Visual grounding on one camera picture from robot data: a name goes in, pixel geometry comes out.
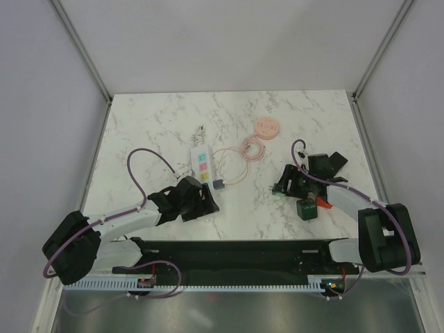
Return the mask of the dark green cube plug adapter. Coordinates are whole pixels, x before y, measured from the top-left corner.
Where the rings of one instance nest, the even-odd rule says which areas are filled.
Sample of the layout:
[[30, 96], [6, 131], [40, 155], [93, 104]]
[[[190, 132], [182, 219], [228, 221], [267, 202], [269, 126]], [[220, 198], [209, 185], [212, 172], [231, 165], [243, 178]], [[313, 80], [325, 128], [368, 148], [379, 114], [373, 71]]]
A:
[[296, 214], [303, 221], [318, 218], [318, 208], [316, 202], [312, 199], [300, 199], [296, 201]]

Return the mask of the red cube adapter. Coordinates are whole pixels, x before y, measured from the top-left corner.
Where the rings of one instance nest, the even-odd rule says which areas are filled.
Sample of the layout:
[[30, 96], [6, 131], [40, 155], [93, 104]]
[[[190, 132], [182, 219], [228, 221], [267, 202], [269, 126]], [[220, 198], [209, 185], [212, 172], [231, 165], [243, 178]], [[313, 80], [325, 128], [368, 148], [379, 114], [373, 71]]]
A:
[[315, 202], [316, 202], [316, 205], [318, 207], [322, 207], [322, 208], [325, 208], [325, 209], [328, 209], [328, 210], [332, 209], [332, 207], [333, 207], [333, 205], [331, 205], [330, 203], [324, 201], [320, 197], [316, 197]]

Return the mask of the grey small charger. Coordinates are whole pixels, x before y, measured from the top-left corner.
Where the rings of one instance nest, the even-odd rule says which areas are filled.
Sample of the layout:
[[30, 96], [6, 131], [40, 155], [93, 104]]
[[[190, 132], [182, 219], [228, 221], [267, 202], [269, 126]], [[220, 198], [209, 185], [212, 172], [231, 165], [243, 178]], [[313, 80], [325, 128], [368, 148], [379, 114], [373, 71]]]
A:
[[225, 188], [225, 183], [222, 179], [214, 180], [213, 181], [213, 188], [215, 190], [220, 190]]

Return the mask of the white power strip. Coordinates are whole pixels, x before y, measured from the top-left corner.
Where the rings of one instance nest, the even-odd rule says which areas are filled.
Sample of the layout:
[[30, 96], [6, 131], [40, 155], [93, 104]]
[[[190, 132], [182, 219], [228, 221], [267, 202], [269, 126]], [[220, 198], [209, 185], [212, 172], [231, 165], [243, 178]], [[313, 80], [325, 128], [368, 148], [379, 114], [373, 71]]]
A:
[[191, 170], [195, 178], [202, 184], [213, 189], [214, 174], [212, 170], [212, 154], [207, 144], [190, 149]]

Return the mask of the black cube adapter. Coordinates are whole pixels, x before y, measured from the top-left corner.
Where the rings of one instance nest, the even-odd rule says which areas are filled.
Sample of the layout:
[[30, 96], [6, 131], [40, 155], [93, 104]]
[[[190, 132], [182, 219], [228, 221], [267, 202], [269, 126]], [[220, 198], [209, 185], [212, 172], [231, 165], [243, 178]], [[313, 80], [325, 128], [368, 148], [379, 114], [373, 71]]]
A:
[[334, 152], [329, 156], [330, 165], [335, 173], [338, 173], [347, 163], [348, 159], [338, 152]]

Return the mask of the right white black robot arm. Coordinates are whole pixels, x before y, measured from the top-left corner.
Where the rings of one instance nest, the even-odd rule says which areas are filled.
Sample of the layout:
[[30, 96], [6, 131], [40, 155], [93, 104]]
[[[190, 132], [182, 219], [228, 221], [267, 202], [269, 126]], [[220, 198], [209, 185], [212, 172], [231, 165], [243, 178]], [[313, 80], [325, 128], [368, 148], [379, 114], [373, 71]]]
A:
[[357, 222], [357, 238], [336, 239], [318, 255], [319, 268], [333, 273], [343, 262], [359, 264], [370, 272], [391, 271], [420, 263], [421, 254], [407, 207], [375, 201], [338, 176], [343, 160], [335, 165], [326, 154], [310, 155], [308, 165], [285, 166], [273, 185], [273, 194], [308, 200], [311, 195], [339, 208]]

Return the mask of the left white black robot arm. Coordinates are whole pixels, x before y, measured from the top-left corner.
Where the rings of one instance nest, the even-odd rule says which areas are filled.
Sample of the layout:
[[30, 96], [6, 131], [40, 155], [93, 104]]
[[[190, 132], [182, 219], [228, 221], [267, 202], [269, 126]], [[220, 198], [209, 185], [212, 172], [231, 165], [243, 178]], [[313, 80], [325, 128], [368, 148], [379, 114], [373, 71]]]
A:
[[70, 285], [92, 271], [117, 266], [147, 272], [153, 262], [151, 254], [131, 239], [118, 242], [119, 237], [176, 219], [184, 222], [198, 219], [219, 210], [208, 184], [186, 176], [175, 187], [152, 193], [126, 211], [109, 216], [71, 212], [42, 247], [48, 260], [44, 276], [59, 278], [64, 285]]

